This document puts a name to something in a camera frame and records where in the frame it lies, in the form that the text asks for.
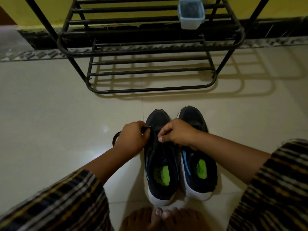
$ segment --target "green insole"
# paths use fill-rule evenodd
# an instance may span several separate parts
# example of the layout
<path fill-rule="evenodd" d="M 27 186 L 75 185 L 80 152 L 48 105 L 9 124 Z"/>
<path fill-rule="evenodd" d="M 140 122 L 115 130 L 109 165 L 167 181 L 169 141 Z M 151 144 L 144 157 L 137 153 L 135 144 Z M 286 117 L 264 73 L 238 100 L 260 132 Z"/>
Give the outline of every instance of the green insole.
<path fill-rule="evenodd" d="M 169 186 L 170 184 L 170 175 L 168 166 L 156 167 L 154 168 L 154 179 L 157 183 L 162 186 Z"/>
<path fill-rule="evenodd" d="M 206 179 L 208 177 L 208 172 L 206 170 L 206 164 L 203 159 L 199 160 L 195 168 L 195 174 L 201 179 Z"/>

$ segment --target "small plastic box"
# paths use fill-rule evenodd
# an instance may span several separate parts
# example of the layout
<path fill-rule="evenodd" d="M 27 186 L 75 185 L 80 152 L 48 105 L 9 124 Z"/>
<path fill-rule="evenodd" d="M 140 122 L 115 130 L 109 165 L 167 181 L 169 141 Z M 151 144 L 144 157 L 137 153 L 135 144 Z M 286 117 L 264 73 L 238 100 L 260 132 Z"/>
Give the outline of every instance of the small plastic box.
<path fill-rule="evenodd" d="M 180 0 L 177 11 L 182 29 L 196 30 L 205 21 L 205 11 L 201 0 Z"/>

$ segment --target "black baseboard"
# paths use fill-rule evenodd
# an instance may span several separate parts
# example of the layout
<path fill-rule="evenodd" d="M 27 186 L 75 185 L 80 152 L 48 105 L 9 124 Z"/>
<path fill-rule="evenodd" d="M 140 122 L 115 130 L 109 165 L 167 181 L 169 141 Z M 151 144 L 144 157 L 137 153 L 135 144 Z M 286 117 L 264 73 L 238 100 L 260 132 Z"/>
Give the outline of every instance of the black baseboard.
<path fill-rule="evenodd" d="M 247 20 L 240 21 L 242 26 L 245 26 Z M 222 26 L 226 24 L 225 21 L 217 21 L 217 24 Z M 162 24 L 150 24 L 150 25 L 141 25 L 139 27 L 143 28 L 157 28 L 157 25 Z M 145 41 L 154 41 L 154 40 L 171 40 L 178 39 L 179 34 L 181 39 L 189 38 L 191 32 L 181 31 L 180 24 L 174 23 L 170 25 L 165 25 L 170 28 L 177 28 L 179 31 L 172 31 L 168 36 L 160 34 L 159 31 L 154 32 L 153 34 L 130 34 L 125 35 L 127 41 L 136 41 L 136 42 L 145 42 Z M 134 29 L 136 26 L 119 26 L 113 27 L 118 30 L 124 29 Z M 39 32 L 31 32 L 25 30 L 18 31 L 35 50 L 46 50 L 46 49 L 56 49 L 57 45 L 52 40 L 51 36 L 46 30 Z M 233 38 L 233 32 L 226 32 L 222 30 L 216 30 L 211 32 L 203 32 L 205 39 L 207 41 L 223 41 L 230 40 Z M 298 36 L 308 36 L 308 17 L 296 17 L 296 18 L 283 18 L 283 19 L 259 19 L 253 25 L 250 31 L 246 35 L 246 39 L 264 39 L 264 38 L 280 38 L 280 37 L 298 37 Z M 120 43 L 123 42 L 123 35 L 119 34 L 107 34 L 101 39 L 105 43 Z M 88 38 L 71 38 L 67 41 L 68 48 L 82 48 L 82 47 L 91 47 L 90 40 Z"/>

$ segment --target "person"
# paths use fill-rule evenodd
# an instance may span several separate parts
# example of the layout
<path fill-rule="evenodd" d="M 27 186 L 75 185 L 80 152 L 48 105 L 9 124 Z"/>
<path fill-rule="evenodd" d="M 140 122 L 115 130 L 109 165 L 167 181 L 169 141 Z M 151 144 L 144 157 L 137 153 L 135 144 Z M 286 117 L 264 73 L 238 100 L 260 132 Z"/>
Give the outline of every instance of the person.
<path fill-rule="evenodd" d="M 126 124 L 113 148 L 54 185 L 20 203 L 0 218 L 1 230 L 113 230 L 103 185 L 145 146 L 150 130 L 143 121 Z M 228 230 L 308 229 L 308 142 L 290 140 L 273 154 L 198 131 L 174 119 L 158 134 L 205 152 L 248 184 Z M 126 217 L 120 231 L 210 230 L 191 209 L 142 208 Z"/>

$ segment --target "plaid sleeve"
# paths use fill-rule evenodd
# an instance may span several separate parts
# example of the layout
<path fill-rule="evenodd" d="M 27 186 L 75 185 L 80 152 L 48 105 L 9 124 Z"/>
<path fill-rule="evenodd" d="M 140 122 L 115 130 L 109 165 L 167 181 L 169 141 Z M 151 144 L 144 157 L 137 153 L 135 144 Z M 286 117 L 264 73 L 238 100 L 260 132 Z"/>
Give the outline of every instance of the plaid sleeve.
<path fill-rule="evenodd" d="M 291 140 L 254 176 L 228 230 L 308 230 L 308 142 Z"/>
<path fill-rule="evenodd" d="M 79 170 L 0 217 L 0 230 L 113 230 L 106 194 L 93 173 Z"/>

